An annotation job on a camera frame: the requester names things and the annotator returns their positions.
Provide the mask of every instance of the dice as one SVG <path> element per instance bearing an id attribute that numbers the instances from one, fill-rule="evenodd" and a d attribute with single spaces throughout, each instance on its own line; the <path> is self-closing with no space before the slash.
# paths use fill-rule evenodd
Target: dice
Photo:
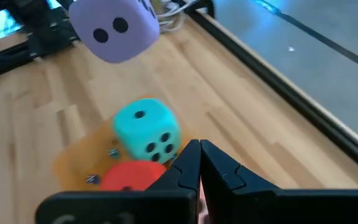
<path id="1" fill-rule="evenodd" d="M 112 119 L 118 140 L 134 159 L 167 162 L 181 144 L 175 115 L 156 99 L 141 99 L 120 110 Z"/>
<path id="2" fill-rule="evenodd" d="M 160 35 L 149 0 L 77 0 L 69 13 L 83 43 L 107 62 L 119 63 L 135 57 Z"/>

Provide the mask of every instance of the wooden table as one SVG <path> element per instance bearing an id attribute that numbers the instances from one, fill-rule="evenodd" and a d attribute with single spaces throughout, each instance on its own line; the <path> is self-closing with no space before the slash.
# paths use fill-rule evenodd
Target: wooden table
<path id="1" fill-rule="evenodd" d="M 0 50 L 17 43 L 0 40 Z M 358 165 L 198 24 L 119 64 L 83 44 L 0 76 L 0 223 L 32 223 L 59 191 L 59 152 L 142 95 L 282 188 L 358 188 Z"/>

